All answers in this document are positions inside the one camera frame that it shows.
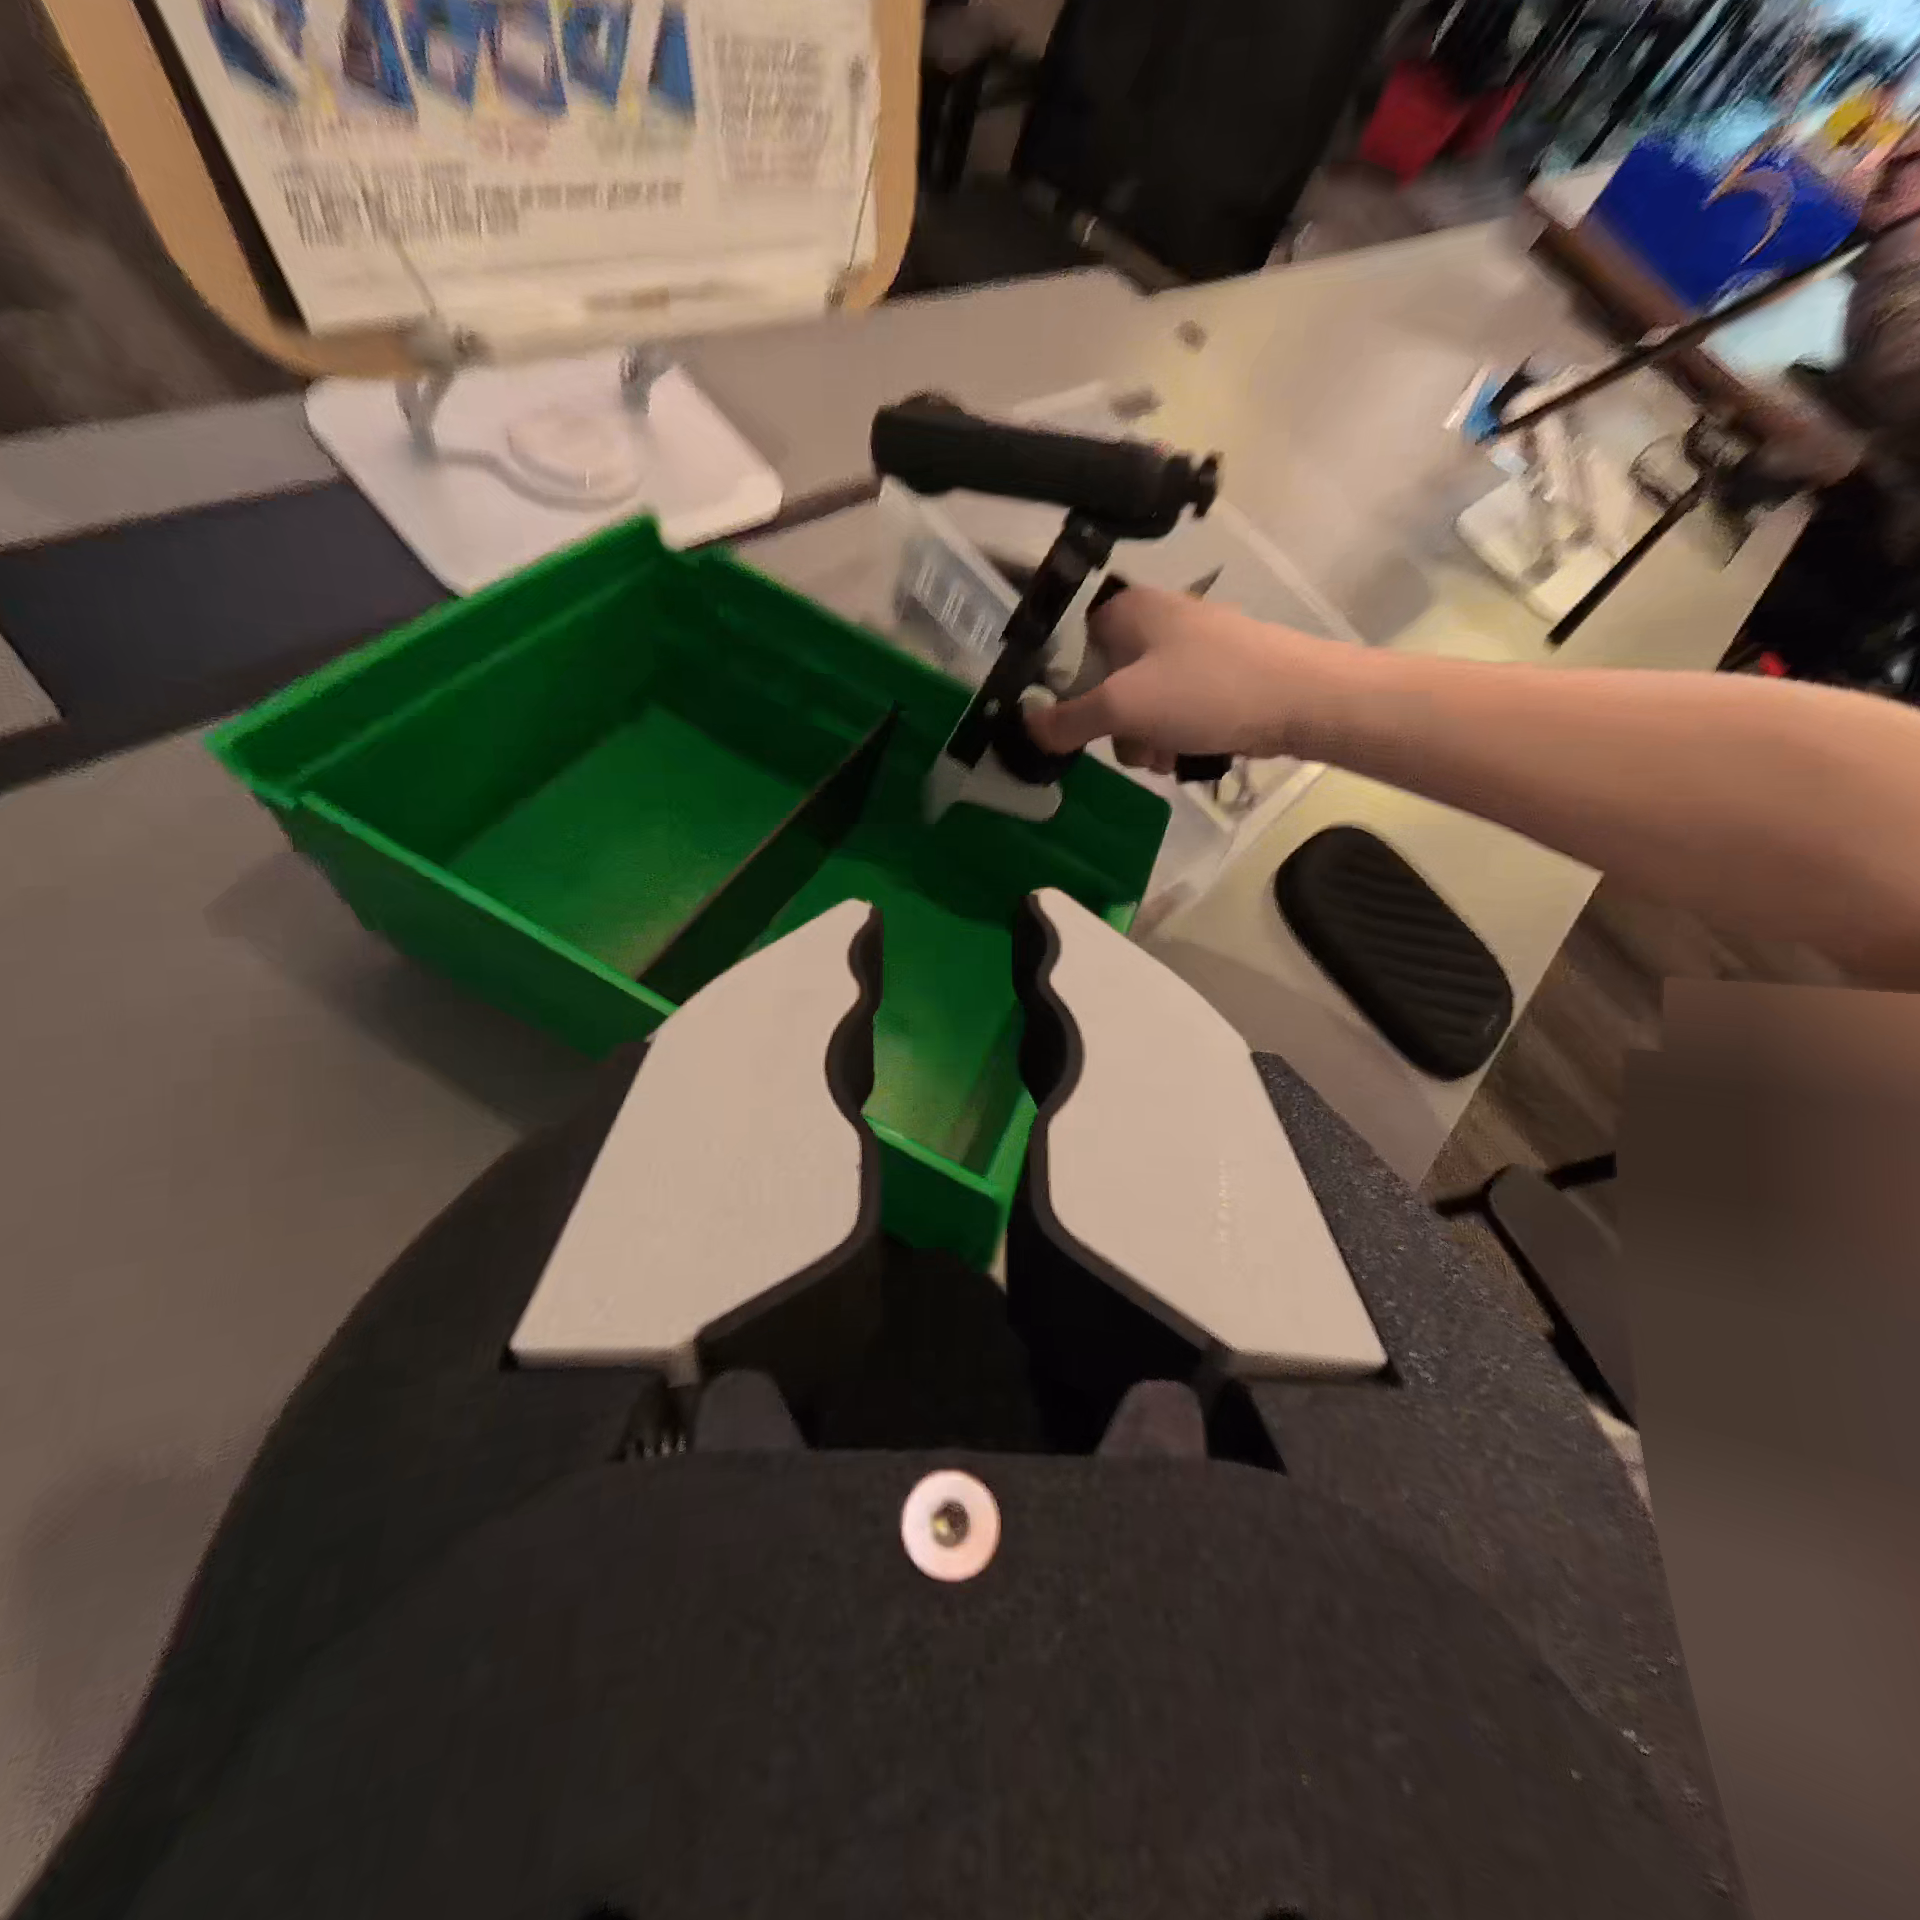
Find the clear plastic box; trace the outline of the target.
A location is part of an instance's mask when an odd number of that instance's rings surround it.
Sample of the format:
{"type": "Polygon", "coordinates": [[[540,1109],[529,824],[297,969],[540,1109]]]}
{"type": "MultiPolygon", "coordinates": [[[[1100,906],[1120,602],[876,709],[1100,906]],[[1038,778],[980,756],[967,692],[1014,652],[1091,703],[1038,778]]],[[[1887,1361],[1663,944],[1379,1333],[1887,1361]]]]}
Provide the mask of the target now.
{"type": "MultiPolygon", "coordinates": [[[[1066,512],[1006,498],[921,495],[880,485],[880,553],[892,561],[888,626],[914,656],[979,685],[1001,652],[1020,578],[1041,561],[1066,512]]],[[[1323,639],[1361,642],[1354,623],[1303,568],[1230,501],[1159,542],[1126,542],[1108,568],[1136,584],[1188,592],[1323,639]]],[[[1210,888],[1230,856],[1323,777],[1295,756],[1234,758],[1228,774],[1178,784],[1129,773],[1168,802],[1168,830],[1143,888],[1143,913],[1164,919],[1210,888]]]]}

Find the blue container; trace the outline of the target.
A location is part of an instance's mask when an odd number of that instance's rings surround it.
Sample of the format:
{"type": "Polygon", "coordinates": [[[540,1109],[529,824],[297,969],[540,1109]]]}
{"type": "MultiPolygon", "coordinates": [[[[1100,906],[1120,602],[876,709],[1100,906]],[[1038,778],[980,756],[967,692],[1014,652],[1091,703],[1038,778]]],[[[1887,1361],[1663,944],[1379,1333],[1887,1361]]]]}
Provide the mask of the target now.
{"type": "Polygon", "coordinates": [[[1696,312],[1833,256],[1856,232],[1858,214],[1854,189],[1777,134],[1737,151],[1646,134],[1580,224],[1696,312]]]}

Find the person's right hand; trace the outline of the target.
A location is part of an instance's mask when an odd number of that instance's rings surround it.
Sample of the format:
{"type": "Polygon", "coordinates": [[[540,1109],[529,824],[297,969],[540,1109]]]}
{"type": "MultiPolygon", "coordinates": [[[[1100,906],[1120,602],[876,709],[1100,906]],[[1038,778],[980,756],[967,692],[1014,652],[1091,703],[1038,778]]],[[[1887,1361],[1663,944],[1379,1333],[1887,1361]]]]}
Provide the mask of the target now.
{"type": "Polygon", "coordinates": [[[1023,701],[1035,750],[1108,740],[1122,762],[1171,774],[1184,758],[1291,751],[1314,677],[1350,649],[1184,592],[1129,584],[1089,613],[1086,672],[1051,703],[1023,701]]]}

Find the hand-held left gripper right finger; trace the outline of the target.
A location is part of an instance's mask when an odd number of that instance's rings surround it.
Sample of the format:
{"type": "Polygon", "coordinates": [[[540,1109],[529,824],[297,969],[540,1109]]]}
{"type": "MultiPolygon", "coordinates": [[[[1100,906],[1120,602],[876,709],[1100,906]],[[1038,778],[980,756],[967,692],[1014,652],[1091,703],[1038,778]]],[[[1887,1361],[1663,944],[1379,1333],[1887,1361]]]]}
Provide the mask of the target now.
{"type": "Polygon", "coordinates": [[[1242,1032],[1063,888],[1020,906],[1008,1306],[1105,1417],[1138,1383],[1374,1383],[1376,1321],[1242,1032]]]}

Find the instruction sheet on stand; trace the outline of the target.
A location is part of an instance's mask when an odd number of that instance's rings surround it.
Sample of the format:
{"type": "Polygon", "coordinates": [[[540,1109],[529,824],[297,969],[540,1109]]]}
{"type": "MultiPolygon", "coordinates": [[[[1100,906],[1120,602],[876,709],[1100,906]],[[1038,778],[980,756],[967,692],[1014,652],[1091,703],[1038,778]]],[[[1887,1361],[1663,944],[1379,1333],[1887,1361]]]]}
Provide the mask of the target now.
{"type": "MultiPolygon", "coordinates": [[[[256,359],[272,360],[303,382],[386,378],[414,370],[410,322],[314,335],[272,310],[139,5],[46,2],[38,5],[35,13],[42,40],[60,55],[72,89],[102,125],[144,229],[171,260],[175,273],[227,334],[244,343],[256,359]]],[[[876,2],[868,5],[868,13],[876,33],[878,121],[859,222],[872,225],[872,250],[839,270],[812,303],[801,303],[798,294],[774,293],[743,294],[732,305],[658,294],[647,303],[593,310],[588,319],[608,319],[616,330],[555,335],[540,343],[542,352],[646,338],[672,343],[713,330],[816,319],[836,310],[858,312],[888,294],[916,206],[924,5],[876,2]]]]}

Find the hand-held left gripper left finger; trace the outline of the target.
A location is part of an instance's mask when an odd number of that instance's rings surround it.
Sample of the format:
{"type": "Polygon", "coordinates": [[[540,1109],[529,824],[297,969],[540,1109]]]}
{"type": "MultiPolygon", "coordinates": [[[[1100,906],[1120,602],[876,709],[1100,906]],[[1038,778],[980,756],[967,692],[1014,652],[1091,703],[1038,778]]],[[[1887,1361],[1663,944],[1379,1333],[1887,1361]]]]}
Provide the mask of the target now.
{"type": "Polygon", "coordinates": [[[666,1020],[512,1333],[520,1368],[761,1370],[814,1404],[880,1329],[880,911],[847,900],[666,1020]]]}

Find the white metal stand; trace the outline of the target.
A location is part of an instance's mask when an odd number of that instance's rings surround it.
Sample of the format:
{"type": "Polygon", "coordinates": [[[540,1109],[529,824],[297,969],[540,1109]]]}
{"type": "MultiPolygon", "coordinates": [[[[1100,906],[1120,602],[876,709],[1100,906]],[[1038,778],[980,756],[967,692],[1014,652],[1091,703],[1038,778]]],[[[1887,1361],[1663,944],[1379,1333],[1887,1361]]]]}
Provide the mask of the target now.
{"type": "Polygon", "coordinates": [[[535,310],[416,319],[401,372],[330,376],[305,417],[342,474],[451,592],[478,592],[624,521],[671,549],[760,530],[785,482],[636,324],[535,310]]]}

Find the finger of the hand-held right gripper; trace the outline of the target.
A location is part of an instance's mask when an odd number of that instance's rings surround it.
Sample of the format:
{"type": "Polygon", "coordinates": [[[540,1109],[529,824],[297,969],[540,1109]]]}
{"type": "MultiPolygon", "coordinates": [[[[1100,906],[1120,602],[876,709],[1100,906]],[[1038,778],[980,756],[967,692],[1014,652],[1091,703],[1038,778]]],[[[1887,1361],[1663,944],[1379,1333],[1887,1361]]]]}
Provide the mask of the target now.
{"type": "Polygon", "coordinates": [[[1023,824],[1044,824],[1059,814],[1070,756],[1020,750],[1016,766],[1008,766],[1000,750],[987,744],[979,761],[962,762],[954,746],[956,737],[948,737],[924,774],[924,824],[937,824],[958,808],[990,812],[1023,824]]]}

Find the person's right forearm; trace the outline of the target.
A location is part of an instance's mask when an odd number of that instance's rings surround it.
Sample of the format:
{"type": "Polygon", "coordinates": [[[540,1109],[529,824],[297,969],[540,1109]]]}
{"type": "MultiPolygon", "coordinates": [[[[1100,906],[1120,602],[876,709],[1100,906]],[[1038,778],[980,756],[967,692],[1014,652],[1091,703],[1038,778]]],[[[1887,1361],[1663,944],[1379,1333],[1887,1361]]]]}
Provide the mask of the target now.
{"type": "Polygon", "coordinates": [[[1802,680],[1297,639],[1288,743],[1716,927],[1918,984],[1915,709],[1802,680]]]}

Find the green plastic bin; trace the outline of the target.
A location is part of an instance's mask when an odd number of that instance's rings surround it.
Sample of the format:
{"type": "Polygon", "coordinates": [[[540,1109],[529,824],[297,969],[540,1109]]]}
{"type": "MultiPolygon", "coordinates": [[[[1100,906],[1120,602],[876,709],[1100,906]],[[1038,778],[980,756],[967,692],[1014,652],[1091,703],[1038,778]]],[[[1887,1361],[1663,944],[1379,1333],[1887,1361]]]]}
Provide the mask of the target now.
{"type": "Polygon", "coordinates": [[[882,1222],[983,1265],[1035,1114],[1023,900],[1054,886],[1127,929],[1168,804],[1083,758],[1048,822],[926,824],[964,703],[727,550],[630,519],[278,690],[208,750],[368,929],[593,1058],[827,906],[878,906],[882,1222]]]}

